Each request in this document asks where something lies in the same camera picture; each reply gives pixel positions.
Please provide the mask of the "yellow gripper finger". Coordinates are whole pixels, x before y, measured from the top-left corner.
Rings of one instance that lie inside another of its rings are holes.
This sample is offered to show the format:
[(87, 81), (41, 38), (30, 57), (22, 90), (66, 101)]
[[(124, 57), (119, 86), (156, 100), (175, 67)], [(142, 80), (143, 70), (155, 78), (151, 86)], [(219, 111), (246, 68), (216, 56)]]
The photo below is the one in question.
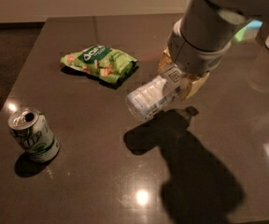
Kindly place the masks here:
[(180, 93), (179, 98), (181, 101), (185, 101), (191, 98), (196, 92), (198, 92), (202, 86), (206, 83), (209, 77), (208, 73), (201, 75), (185, 73), (180, 79)]
[(174, 61), (171, 58), (169, 48), (165, 48), (163, 54), (159, 60), (158, 73), (162, 74), (166, 70), (170, 69), (174, 65)]

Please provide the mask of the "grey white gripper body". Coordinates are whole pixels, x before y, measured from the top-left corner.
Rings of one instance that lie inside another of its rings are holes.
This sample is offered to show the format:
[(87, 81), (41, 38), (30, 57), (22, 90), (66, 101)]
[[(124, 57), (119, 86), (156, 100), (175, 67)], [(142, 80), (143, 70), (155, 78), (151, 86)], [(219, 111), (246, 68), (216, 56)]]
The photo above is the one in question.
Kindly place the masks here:
[(221, 49), (205, 51), (191, 45), (180, 32), (182, 20), (177, 21), (167, 42), (170, 57), (179, 69), (188, 74), (201, 75), (215, 69), (231, 46), (227, 42)]

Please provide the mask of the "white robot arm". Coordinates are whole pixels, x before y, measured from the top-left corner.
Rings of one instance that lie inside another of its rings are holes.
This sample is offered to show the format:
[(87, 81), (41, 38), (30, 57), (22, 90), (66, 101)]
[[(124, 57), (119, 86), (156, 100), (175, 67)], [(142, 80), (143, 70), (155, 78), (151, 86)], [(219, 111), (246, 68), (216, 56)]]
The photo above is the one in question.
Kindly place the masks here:
[(175, 23), (159, 69), (174, 63), (182, 71), (179, 97), (192, 97), (251, 21), (269, 25), (269, 0), (191, 0)]

